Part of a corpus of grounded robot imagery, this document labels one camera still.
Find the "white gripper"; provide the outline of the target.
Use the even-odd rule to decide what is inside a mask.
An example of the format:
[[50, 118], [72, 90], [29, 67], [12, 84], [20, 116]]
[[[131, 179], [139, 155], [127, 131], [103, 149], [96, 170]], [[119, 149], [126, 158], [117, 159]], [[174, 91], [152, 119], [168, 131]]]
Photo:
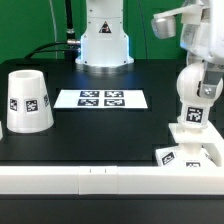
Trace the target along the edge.
[[203, 7], [198, 25], [184, 24], [180, 46], [187, 63], [205, 60], [199, 96], [215, 98], [224, 76], [224, 0], [191, 0]]

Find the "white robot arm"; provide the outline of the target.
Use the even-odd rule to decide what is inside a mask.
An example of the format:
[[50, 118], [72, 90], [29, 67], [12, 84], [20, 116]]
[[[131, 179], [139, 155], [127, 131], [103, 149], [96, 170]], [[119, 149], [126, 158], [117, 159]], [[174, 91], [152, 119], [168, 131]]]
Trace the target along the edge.
[[[113, 73], [132, 64], [129, 37], [123, 30], [123, 0], [86, 0], [86, 8], [78, 67]], [[185, 0], [179, 8], [157, 13], [151, 21], [154, 35], [175, 36], [178, 14], [183, 24], [180, 46], [187, 51], [187, 61], [204, 61], [199, 95], [213, 99], [224, 75], [224, 0]]]

